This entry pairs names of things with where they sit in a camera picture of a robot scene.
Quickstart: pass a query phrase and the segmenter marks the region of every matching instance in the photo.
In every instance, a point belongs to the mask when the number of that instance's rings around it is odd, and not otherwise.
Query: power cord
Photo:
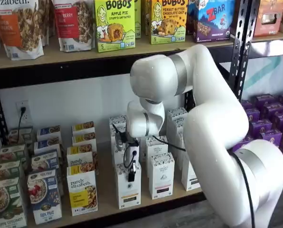
[[[21,110],[21,114],[20,114],[19,123],[18,123],[17,143],[19,141],[19,129],[20,129],[20,124],[21,124],[21,119],[22,119],[23,114],[26,112],[27,108],[21,107],[20,110]]]
[[[238,158],[238,156],[235,153],[231,153],[230,155],[236,160],[236,162],[238,163],[238,166],[241,168],[241,171],[242,171],[242,174],[243,174],[243,177],[244,177],[244,181],[245,181],[245,185],[246,185],[246,188],[247,188],[248,199],[249,199],[250,214],[251,214],[251,227],[255,228],[255,212],[254,212],[254,207],[253,207],[253,204],[252,204],[251,193],[250,193],[249,184],[248,184],[248,180],[247,180],[245,170],[244,170],[243,165],[242,165],[240,159]]]

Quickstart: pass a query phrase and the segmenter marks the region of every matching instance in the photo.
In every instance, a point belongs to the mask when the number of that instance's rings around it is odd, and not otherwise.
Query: cartoon woman illustration
[[[157,29],[157,26],[161,25],[161,4],[156,2],[152,12],[152,29]]]
[[[97,37],[99,39],[109,39],[108,37],[108,20],[107,11],[103,5],[99,6],[97,9]]]

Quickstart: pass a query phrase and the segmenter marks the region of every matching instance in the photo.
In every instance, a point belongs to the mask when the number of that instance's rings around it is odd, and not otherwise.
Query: black cable
[[[255,228],[255,212],[254,212],[254,207],[253,207],[253,204],[252,204],[251,193],[250,193],[249,184],[248,184],[248,180],[247,180],[245,170],[244,170],[243,165],[242,165],[240,159],[238,158],[238,156],[235,153],[231,153],[230,155],[232,157],[234,157],[234,159],[238,163],[238,165],[241,168],[241,171],[243,173],[245,185],[246,185],[246,188],[247,188],[248,199],[249,199],[250,214],[251,214],[251,227]]]
[[[165,141],[163,141],[163,140],[160,140],[160,139],[157,138],[156,136],[153,136],[153,138],[156,139],[157,141],[161,142],[161,143],[167,144],[168,146],[172,146],[172,147],[174,147],[174,148],[176,148],[176,149],[178,149],[178,150],[180,150],[180,151],[186,151],[185,149],[180,148],[180,147],[178,147],[178,146],[176,146],[176,145],[173,145],[173,144],[171,144],[171,143],[169,143],[169,142],[165,142]]]

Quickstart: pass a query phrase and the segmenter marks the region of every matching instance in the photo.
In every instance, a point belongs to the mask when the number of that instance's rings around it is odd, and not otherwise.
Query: purple box
[[[249,109],[246,109],[246,114],[248,116],[248,120],[249,121],[258,121],[259,118],[260,118],[260,111],[256,108],[249,108]]]
[[[270,104],[273,102],[276,102],[276,99],[271,94],[263,94],[253,97],[253,103],[259,110],[262,110],[264,104]]]
[[[270,119],[274,117],[275,114],[283,113],[283,105],[279,102],[264,104],[261,110],[261,119]]]
[[[250,143],[250,142],[253,141],[253,140],[254,140],[253,137],[251,137],[250,135],[246,135],[246,137],[245,137],[242,141],[238,142],[235,146],[232,147],[232,152],[237,151],[237,150],[240,149],[242,146],[244,146],[244,145]]]
[[[241,105],[243,106],[244,109],[249,109],[254,107],[254,105],[247,100],[241,100]]]
[[[254,138],[257,138],[259,136],[259,133],[270,130],[272,125],[273,124],[267,119],[258,120],[256,122],[249,122],[248,133]]]
[[[274,115],[273,128],[277,128],[283,132],[283,113]]]
[[[259,139],[267,140],[276,146],[280,145],[281,138],[282,138],[282,132],[280,132],[278,129],[271,129],[271,130],[262,132],[260,133],[260,136],[259,136]]]

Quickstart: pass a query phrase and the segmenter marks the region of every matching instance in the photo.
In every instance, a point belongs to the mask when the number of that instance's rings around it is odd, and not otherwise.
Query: electrical outlet
[[[29,110],[28,100],[16,102],[16,107],[17,107],[17,113],[19,115],[19,118],[21,116],[21,108],[22,107],[26,108],[26,111],[21,118],[20,126],[27,126],[27,125],[31,126],[31,125],[33,125],[32,118],[31,118],[31,112]]]

